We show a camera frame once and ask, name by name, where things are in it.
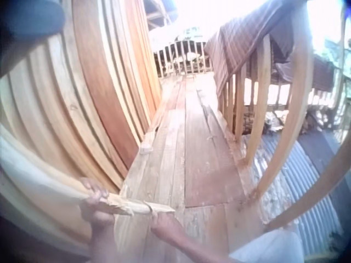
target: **corrugated metal roof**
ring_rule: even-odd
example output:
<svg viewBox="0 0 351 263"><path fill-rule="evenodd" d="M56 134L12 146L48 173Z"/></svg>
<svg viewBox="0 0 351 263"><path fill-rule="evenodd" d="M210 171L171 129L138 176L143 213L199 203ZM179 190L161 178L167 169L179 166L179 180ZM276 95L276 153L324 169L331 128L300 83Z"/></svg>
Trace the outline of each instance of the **corrugated metal roof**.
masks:
<svg viewBox="0 0 351 263"><path fill-rule="evenodd" d="M244 136L243 141L246 145L249 138L250 135ZM261 144L252 165L255 182L267 168L279 138L279 134L262 135ZM287 199L290 199L291 203L299 200L318 177L319 174L311 160L296 141L279 175L268 190L266 197L263 197L263 199L266 198L263 206L267 208L268 205L269 213L273 214L273 217L277 216L286 209ZM302 240L305 256L324 253L329 248L330 234L342 232L329 196L300 216L297 221L297 232Z"/></svg>

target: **wooden railing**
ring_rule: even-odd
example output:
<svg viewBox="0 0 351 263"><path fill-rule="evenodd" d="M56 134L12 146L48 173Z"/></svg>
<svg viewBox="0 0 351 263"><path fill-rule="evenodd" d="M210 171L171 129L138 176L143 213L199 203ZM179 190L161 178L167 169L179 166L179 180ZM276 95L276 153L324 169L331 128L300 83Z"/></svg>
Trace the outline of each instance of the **wooden railing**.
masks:
<svg viewBox="0 0 351 263"><path fill-rule="evenodd" d="M158 77L212 71L212 63L203 50L205 44L192 40L176 41L154 52Z"/></svg>
<svg viewBox="0 0 351 263"><path fill-rule="evenodd" d="M285 108L288 109L288 115L275 152L267 169L261 177L261 180L258 182L254 191L249 195L247 200L248 204L251 204L255 200L259 200L278 175L301 130L307 109L327 108L331 102L335 101L335 97L332 97L332 94L312 89L314 57L312 43L309 38L308 14L305 3L295 10L292 16L292 22L295 37L295 48L292 56L294 63L298 66L293 68L293 80L290 85L290 91L285 106ZM265 113L268 109L268 94L271 81L270 52L270 39L269 36L265 36L262 43L257 48L258 95L256 106L253 107L254 121L245 156L247 165L251 165L253 162L261 141ZM240 143L241 141L245 111L245 77L246 65L244 64L236 73L235 81L233 81L234 76L229 78L227 85L224 87L218 100L219 110L227 120L229 128L233 130L233 126L235 125L234 134L237 143ZM343 85L343 82L340 82L339 80L337 80L336 83L337 85ZM273 108L278 108L280 106L279 100L281 86L279 86L278 89L277 100ZM340 94L341 91L342 88L338 87L338 94ZM253 105L252 100L253 96L251 96L250 105ZM300 198L300 200L292 204L286 211L282 212L268 223L267 231L285 226L290 221L311 209L322 198L324 198L343 179L347 171L351 168L350 156L351 133L349 132L344 137L343 143L338 152L327 165L325 171L319 176L316 183Z"/></svg>

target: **wooden deck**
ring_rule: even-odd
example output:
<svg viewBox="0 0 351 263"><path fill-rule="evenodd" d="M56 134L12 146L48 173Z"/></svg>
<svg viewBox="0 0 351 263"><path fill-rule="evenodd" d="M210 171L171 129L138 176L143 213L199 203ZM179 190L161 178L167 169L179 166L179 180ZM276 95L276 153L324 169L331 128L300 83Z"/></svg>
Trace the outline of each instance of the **wooden deck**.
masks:
<svg viewBox="0 0 351 263"><path fill-rule="evenodd" d="M170 205L188 235L222 254L263 233L256 205L238 210L252 185L241 151L217 112L212 75L165 80L161 106L141 147L122 195ZM158 240L149 222L149 216L140 215L117 219L122 262L191 262Z"/></svg>

